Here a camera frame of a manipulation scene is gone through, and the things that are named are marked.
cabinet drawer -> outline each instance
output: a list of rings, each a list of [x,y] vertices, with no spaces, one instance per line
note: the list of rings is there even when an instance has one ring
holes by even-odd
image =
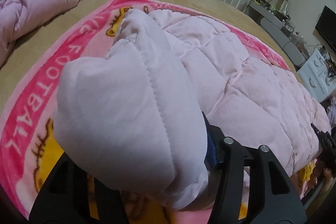
[[[319,78],[321,78],[321,85],[324,86],[327,94],[330,95],[336,89],[335,77],[328,77],[328,69],[326,68]]]
[[[328,97],[327,91],[323,87],[323,84],[320,83],[321,79],[318,81],[318,78],[316,78],[307,62],[302,66],[298,73],[305,83],[307,90],[316,100],[322,102]]]
[[[327,68],[322,55],[318,51],[314,51],[314,53],[308,59],[307,63],[316,77],[319,77],[321,73]]]

black clamp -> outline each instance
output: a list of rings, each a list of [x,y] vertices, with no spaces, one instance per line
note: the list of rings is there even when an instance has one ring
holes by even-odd
[[[304,224],[300,198],[270,148],[240,145],[209,124],[207,161],[222,170],[221,181],[208,224]],[[244,167],[249,167],[250,194],[247,217],[238,221],[243,193]]]
[[[311,124],[315,134],[317,135],[319,142],[322,146],[322,153],[318,157],[325,163],[325,168],[332,170],[333,177],[336,177],[336,143],[333,137],[327,132],[319,131],[316,126]]]
[[[90,216],[88,174],[64,153],[44,182],[29,215],[33,224],[129,224],[119,191],[94,180],[99,219]]]

tan bed sheet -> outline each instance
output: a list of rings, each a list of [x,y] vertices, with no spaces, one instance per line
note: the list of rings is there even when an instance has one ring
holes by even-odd
[[[0,113],[14,88],[40,56],[70,27],[108,0],[81,0],[77,7],[20,38],[7,63],[0,70]],[[279,46],[251,18],[219,0],[160,0],[198,10],[255,35],[279,53],[296,78],[295,69]]]

desk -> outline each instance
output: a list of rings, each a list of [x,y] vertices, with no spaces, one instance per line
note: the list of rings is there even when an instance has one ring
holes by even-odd
[[[261,5],[256,4],[253,0],[249,2],[245,14],[251,17],[271,36],[297,69],[302,67],[306,61],[305,56],[281,31],[285,25],[275,15]]]

blue strap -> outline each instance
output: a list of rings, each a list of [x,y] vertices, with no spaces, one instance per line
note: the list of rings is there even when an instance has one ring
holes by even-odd
[[[208,150],[207,150],[207,154],[206,154],[206,160],[208,162],[208,164],[210,165],[210,167],[215,168],[216,165],[218,164],[217,161],[217,153],[216,153],[216,145],[214,143],[214,141],[211,138],[211,135],[207,132],[208,135]]]

